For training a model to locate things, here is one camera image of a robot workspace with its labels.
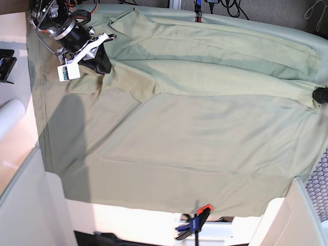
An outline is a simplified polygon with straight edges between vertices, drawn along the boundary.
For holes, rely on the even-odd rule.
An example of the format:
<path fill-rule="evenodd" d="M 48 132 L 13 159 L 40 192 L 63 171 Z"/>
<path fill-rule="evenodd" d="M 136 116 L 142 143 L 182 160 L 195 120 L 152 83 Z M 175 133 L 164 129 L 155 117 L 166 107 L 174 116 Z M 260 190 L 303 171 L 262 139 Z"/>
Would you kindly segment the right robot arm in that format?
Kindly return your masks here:
<path fill-rule="evenodd" d="M 28 21 L 34 27 L 38 39 L 60 61 L 59 80 L 80 77 L 79 66 L 85 66 L 97 74 L 109 74 L 112 65 L 104 43 L 116 39 L 116 35 L 95 35 L 91 21 L 100 1 L 94 1 L 91 11 L 74 10 L 82 1 L 32 1 Z"/>

